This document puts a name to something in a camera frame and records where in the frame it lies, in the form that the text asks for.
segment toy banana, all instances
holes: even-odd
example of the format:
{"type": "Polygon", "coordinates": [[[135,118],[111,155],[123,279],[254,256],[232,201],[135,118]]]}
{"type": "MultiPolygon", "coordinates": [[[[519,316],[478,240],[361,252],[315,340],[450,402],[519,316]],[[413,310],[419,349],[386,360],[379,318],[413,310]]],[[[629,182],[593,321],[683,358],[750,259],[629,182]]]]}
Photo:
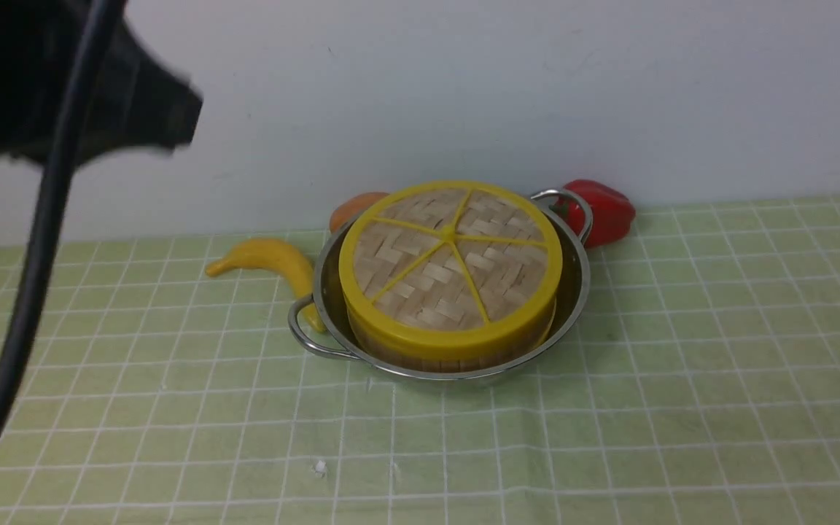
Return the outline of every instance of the toy banana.
{"type": "MultiPolygon", "coordinates": [[[[236,269],[263,269],[280,273],[297,299],[313,293],[313,265],[300,253],[296,246],[282,239],[253,238],[235,246],[222,259],[206,266],[206,275],[214,278],[236,269]]],[[[326,325],[320,320],[316,306],[303,309],[303,318],[317,332],[326,332],[326,325]]]]}

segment red bell pepper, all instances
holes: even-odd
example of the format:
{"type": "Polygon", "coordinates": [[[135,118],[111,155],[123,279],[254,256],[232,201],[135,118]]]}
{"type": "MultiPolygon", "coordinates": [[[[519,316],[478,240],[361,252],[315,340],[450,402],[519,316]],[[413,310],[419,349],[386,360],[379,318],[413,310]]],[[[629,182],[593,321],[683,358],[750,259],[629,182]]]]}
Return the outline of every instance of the red bell pepper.
{"type": "MultiPolygon", "coordinates": [[[[563,188],[579,194],[592,207],[594,223],[586,240],[586,248],[611,244],[623,239],[630,232],[631,222],[637,216],[637,210],[623,193],[587,179],[573,180],[563,188]]],[[[573,232],[579,233],[583,230],[586,214],[574,201],[561,198],[551,209],[566,220],[573,232]]]]}

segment bamboo steamer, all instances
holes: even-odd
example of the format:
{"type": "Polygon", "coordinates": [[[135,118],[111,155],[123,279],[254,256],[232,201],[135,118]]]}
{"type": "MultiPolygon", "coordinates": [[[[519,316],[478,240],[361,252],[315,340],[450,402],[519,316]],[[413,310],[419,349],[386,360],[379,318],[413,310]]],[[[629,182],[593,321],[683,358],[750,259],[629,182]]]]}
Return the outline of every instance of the bamboo steamer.
{"type": "Polygon", "coordinates": [[[343,240],[339,276],[361,349],[404,368],[464,372],[546,339],[562,257],[530,200],[433,182],[369,207],[343,240]]]}

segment grid pattern tablecloth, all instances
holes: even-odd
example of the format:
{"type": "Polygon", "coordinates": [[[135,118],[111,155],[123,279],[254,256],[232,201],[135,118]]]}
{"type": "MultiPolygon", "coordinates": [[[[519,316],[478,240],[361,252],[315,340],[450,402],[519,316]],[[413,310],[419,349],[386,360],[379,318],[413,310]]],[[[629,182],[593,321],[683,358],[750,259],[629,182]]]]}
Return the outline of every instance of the grid pattern tablecloth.
{"type": "Polygon", "coordinates": [[[63,246],[0,524],[840,523],[840,197],[645,210],[478,391],[307,355],[281,279],[201,276],[242,238],[63,246]]]}

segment pot handle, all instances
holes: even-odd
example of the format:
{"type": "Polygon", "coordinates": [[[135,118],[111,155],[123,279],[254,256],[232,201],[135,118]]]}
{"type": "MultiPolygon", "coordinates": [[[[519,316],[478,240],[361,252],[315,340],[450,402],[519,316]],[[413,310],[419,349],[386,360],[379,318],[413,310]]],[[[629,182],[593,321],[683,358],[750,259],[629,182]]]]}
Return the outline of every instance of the pot handle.
{"type": "Polygon", "coordinates": [[[571,190],[557,190],[556,188],[549,188],[547,190],[540,190],[539,192],[530,195],[530,199],[534,201],[546,199],[546,197],[559,197],[568,201],[576,201],[576,204],[583,209],[583,213],[586,214],[586,225],[584,225],[583,230],[579,232],[579,240],[584,245],[586,240],[589,238],[589,233],[592,233],[592,225],[594,224],[592,206],[589,206],[589,203],[587,203],[585,199],[581,198],[579,193],[571,192],[571,190]]]}
{"type": "Polygon", "coordinates": [[[313,352],[317,356],[331,359],[355,359],[357,361],[359,358],[346,350],[331,349],[329,346],[320,345],[320,343],[310,339],[310,337],[303,332],[303,328],[300,328],[300,322],[297,320],[297,316],[300,315],[300,310],[312,305],[312,303],[313,293],[310,293],[310,295],[300,297],[300,299],[294,301],[293,305],[290,306],[290,312],[287,312],[287,325],[290,326],[290,333],[294,336],[294,339],[296,339],[304,349],[313,352]]]}

